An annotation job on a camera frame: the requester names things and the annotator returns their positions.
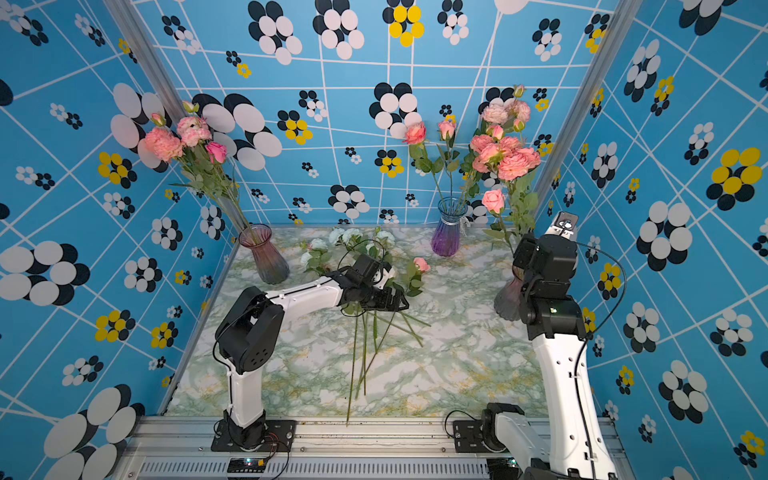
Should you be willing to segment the magenta pink rose stem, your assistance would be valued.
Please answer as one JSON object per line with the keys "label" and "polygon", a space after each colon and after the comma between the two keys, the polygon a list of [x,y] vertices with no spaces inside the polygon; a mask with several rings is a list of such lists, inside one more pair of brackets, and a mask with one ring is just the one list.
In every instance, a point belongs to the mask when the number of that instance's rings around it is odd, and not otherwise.
{"label": "magenta pink rose stem", "polygon": [[219,206],[230,217],[238,232],[242,233],[249,223],[240,207],[239,186],[226,173],[228,167],[227,147],[215,141],[209,141],[205,145],[205,150],[212,166],[210,173],[211,193]]}

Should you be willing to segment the light pink rose stem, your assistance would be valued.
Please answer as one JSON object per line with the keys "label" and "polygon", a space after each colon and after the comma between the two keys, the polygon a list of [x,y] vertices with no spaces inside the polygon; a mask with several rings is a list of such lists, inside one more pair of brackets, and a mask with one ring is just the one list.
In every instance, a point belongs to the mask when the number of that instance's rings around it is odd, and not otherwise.
{"label": "light pink rose stem", "polygon": [[488,190],[484,193],[482,204],[495,222],[484,230],[484,233],[494,240],[503,241],[511,252],[515,250],[512,242],[512,232],[507,228],[505,220],[506,202],[500,190]]}

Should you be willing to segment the large pink carnation stem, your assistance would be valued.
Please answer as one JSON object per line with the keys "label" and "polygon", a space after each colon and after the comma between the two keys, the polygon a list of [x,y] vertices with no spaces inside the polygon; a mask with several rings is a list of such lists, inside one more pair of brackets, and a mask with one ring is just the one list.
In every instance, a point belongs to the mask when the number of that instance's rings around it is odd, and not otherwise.
{"label": "large pink carnation stem", "polygon": [[183,174],[182,165],[177,160],[183,153],[180,136],[176,131],[167,127],[158,114],[152,115],[152,121],[155,124],[155,127],[144,139],[146,148],[163,162],[178,163],[181,168],[181,174],[183,175],[181,186],[192,189],[187,185],[187,179]]}

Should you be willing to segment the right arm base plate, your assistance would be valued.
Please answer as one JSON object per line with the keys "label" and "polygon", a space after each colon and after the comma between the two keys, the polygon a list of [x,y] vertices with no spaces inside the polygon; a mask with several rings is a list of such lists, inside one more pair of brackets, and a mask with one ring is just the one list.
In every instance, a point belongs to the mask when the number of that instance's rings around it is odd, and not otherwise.
{"label": "right arm base plate", "polygon": [[454,436],[454,449],[459,454],[493,453],[486,444],[482,422],[479,420],[456,420],[451,422],[451,433]]}

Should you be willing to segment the pink grey ribbed glass vase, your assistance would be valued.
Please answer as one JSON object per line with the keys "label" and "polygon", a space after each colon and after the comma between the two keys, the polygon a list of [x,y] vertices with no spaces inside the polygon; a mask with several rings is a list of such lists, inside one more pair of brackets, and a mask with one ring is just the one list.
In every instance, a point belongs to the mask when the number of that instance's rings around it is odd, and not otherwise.
{"label": "pink grey ribbed glass vase", "polygon": [[250,224],[240,233],[238,240],[251,252],[263,282],[276,285],[289,277],[289,265],[272,243],[272,229],[268,225]]}

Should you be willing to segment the pale pink bud spray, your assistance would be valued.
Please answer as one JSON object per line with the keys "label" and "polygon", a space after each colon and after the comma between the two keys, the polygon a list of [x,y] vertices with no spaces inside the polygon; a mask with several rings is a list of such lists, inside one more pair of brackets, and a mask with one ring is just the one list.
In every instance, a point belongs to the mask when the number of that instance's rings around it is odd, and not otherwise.
{"label": "pale pink bud spray", "polygon": [[489,88],[478,107],[480,129],[497,125],[506,132],[522,132],[531,120],[531,107],[523,99],[525,93],[523,85]]}

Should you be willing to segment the small pink rose stem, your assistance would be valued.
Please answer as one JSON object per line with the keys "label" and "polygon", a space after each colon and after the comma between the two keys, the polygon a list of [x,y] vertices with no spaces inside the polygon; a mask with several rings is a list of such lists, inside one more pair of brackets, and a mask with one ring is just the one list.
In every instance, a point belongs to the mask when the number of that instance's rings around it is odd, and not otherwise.
{"label": "small pink rose stem", "polygon": [[443,192],[438,188],[440,199],[445,203],[445,210],[458,213],[463,205],[461,195],[456,190],[454,173],[459,170],[460,152],[455,149],[457,124],[455,120],[445,119],[438,124],[440,143],[437,145],[439,157],[433,163],[432,173],[442,174],[448,178],[449,187]]}

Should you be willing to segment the peach pink carnation stem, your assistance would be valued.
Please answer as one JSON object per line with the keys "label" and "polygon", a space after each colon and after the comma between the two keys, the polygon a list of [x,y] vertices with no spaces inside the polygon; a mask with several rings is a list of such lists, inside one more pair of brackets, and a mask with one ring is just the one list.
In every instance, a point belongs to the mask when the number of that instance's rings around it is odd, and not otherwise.
{"label": "peach pink carnation stem", "polygon": [[506,155],[498,166],[497,177],[506,188],[505,206],[497,214],[498,224],[511,250],[535,226],[534,210],[539,198],[532,183],[540,164],[537,151],[519,148]]}

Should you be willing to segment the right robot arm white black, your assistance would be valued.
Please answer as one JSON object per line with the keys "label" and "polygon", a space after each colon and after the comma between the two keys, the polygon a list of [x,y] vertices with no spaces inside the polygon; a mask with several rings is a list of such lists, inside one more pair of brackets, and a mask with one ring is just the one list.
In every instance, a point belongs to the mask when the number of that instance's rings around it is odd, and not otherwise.
{"label": "right robot arm white black", "polygon": [[562,227],[552,227],[539,238],[525,236],[514,253],[513,265],[523,275],[514,282],[513,300],[496,306],[498,313],[515,308],[544,381],[548,444],[518,406],[490,403],[484,411],[486,445],[507,450],[525,479],[618,476],[591,398],[582,310],[569,293],[577,249],[574,233]]}

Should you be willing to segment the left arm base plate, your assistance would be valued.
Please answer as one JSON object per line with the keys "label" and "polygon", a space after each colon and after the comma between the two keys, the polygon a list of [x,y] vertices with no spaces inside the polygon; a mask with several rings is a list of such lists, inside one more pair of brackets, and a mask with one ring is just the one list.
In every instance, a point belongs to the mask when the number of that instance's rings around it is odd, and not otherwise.
{"label": "left arm base plate", "polygon": [[296,436],[295,420],[257,419],[249,427],[239,427],[229,418],[214,425],[213,452],[288,452]]}

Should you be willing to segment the pink carnation spray stem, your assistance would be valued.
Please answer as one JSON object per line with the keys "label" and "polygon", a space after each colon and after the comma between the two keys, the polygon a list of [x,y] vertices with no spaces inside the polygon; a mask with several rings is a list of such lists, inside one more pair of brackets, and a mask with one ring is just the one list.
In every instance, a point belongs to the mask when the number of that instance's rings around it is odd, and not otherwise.
{"label": "pink carnation spray stem", "polygon": [[503,135],[488,133],[472,138],[469,152],[460,164],[464,179],[461,196],[464,201],[470,202],[479,194],[484,175],[498,176],[499,165],[509,153],[504,140]]}

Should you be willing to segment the coral pink rose stem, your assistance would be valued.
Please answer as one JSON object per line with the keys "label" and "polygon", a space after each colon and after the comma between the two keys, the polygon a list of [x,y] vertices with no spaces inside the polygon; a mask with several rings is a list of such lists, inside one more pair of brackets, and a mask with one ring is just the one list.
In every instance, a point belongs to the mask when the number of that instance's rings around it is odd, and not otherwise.
{"label": "coral pink rose stem", "polygon": [[426,140],[427,130],[423,122],[413,123],[407,127],[404,143],[408,145],[409,155],[418,170],[431,175],[438,195],[443,200],[444,195],[437,178],[441,168],[429,158]]}

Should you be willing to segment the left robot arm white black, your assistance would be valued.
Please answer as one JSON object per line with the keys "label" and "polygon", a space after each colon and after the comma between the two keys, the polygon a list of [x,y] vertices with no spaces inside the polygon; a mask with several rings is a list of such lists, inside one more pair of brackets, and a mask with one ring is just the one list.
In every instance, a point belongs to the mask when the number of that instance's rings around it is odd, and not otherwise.
{"label": "left robot arm white black", "polygon": [[255,451],[269,441],[262,368],[274,353],[285,322],[350,304],[364,313],[401,313],[409,303],[392,278],[389,263],[362,254],[353,265],[298,287],[243,290],[217,328],[212,350],[214,360],[225,366],[228,382],[220,437],[244,451]]}

